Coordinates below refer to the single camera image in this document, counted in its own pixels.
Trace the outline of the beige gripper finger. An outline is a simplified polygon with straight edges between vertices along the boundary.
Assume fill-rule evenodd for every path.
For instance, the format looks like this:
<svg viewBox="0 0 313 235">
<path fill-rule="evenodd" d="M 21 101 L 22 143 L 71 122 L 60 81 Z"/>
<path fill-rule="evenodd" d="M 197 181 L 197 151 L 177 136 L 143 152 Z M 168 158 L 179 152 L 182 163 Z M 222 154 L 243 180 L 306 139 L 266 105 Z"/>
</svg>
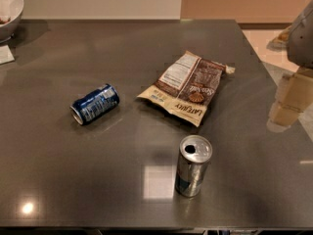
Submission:
<svg viewBox="0 0 313 235">
<path fill-rule="evenodd" d="M 269 119 L 280 126 L 293 125 L 300 116 L 300 112 L 284 107 L 279 102 L 275 102 L 269 112 Z"/>
<path fill-rule="evenodd" d="M 299 68 L 293 74 L 284 73 L 275 98 L 287 109 L 304 112 L 313 103 L 313 70 Z"/>
</svg>

